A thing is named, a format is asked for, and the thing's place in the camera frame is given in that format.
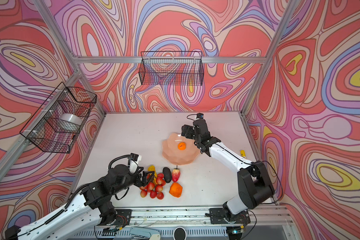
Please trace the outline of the red fake strawberry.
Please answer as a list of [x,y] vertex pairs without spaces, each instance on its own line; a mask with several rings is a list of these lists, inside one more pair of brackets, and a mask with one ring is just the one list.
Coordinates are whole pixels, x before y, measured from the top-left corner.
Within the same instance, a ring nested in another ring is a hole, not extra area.
[[181,171],[178,168],[178,166],[176,166],[176,168],[174,168],[172,171],[172,181],[176,183],[179,180],[180,176],[181,176]]

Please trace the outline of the red grape bunch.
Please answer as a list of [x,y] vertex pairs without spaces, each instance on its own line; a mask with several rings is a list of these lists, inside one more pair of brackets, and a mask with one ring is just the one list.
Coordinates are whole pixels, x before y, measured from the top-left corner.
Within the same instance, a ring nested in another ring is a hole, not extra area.
[[163,173],[157,174],[157,177],[145,187],[140,187],[140,196],[145,198],[149,196],[151,199],[164,199],[164,186],[166,185],[165,175]]

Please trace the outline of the small orange tangerine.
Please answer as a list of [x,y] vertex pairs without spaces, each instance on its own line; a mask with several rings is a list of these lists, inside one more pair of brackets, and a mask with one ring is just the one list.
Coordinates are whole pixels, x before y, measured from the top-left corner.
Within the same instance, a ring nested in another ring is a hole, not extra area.
[[186,148],[187,148],[187,144],[186,144],[185,142],[180,142],[180,143],[178,144],[178,149],[179,149],[180,151],[184,151]]

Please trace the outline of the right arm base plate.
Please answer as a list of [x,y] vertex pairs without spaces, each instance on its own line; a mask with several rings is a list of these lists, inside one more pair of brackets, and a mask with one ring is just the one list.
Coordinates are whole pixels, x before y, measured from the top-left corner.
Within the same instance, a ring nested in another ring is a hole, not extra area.
[[248,225],[251,220],[247,211],[242,211],[239,214],[231,214],[231,212],[224,208],[210,208],[205,216],[210,218],[211,224],[240,224],[243,226]]

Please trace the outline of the orange fake persimmon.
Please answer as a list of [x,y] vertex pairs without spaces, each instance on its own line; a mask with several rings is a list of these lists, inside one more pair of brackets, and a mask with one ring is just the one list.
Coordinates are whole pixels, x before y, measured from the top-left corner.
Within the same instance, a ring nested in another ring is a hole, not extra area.
[[173,197],[179,198],[179,197],[181,197],[182,192],[183,192],[183,187],[179,183],[177,183],[177,182],[172,183],[172,185],[170,186],[170,190],[169,190],[170,195],[172,195]]

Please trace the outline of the dark fake avocado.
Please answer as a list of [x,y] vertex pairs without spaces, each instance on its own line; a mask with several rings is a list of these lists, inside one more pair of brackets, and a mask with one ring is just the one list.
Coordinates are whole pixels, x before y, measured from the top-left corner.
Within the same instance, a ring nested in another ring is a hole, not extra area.
[[164,167],[162,173],[164,175],[165,182],[170,183],[172,181],[172,171],[168,167]]

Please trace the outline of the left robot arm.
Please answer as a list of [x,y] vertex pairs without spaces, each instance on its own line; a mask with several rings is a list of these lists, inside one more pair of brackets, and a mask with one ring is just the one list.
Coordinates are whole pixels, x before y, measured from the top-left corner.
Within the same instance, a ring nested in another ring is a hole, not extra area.
[[145,187],[155,173],[139,166],[142,157],[129,154],[110,161],[108,172],[97,181],[81,185],[67,202],[26,226],[12,226],[6,240],[67,240],[78,232],[98,225],[110,225],[118,217],[111,199],[131,186]]

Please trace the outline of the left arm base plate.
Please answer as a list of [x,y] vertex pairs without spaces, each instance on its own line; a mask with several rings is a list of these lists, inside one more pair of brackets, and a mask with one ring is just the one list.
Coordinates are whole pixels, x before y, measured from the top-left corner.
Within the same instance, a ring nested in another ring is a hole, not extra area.
[[113,225],[117,227],[125,227],[130,224],[132,210],[131,209],[116,209],[109,210],[107,212],[101,213],[101,223],[100,225]]

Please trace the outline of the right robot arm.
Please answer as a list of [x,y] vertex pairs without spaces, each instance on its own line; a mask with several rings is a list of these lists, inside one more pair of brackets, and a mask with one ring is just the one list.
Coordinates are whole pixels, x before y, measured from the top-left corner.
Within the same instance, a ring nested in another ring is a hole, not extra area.
[[220,139],[211,136],[202,114],[197,114],[193,124],[183,125],[181,136],[194,141],[202,154],[218,160],[237,175],[238,194],[225,202],[219,212],[210,209],[210,219],[232,223],[240,214],[253,210],[273,197],[275,189],[265,164],[252,162],[234,153]]

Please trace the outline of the pink petal fruit bowl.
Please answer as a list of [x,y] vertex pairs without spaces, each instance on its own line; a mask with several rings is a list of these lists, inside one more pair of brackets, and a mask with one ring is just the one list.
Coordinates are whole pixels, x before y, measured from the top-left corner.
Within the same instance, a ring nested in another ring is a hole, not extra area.
[[192,163],[200,155],[194,140],[172,133],[162,141],[162,156],[173,165],[181,166]]

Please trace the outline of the yellow fake mango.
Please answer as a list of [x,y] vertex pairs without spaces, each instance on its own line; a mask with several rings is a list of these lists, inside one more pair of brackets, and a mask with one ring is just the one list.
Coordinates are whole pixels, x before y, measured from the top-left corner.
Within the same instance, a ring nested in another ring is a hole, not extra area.
[[153,172],[153,174],[154,174],[153,179],[156,180],[157,172],[156,172],[156,167],[154,165],[151,165],[151,166],[148,167],[148,172]]

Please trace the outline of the silver tape roll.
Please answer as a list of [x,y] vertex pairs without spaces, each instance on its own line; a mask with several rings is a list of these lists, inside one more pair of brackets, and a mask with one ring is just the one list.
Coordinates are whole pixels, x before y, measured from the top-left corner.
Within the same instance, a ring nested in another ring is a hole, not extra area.
[[66,130],[74,130],[77,129],[81,126],[81,124],[83,123],[83,120],[74,115],[74,114],[68,114],[68,113],[64,113],[60,116],[59,118],[59,126],[63,129]]

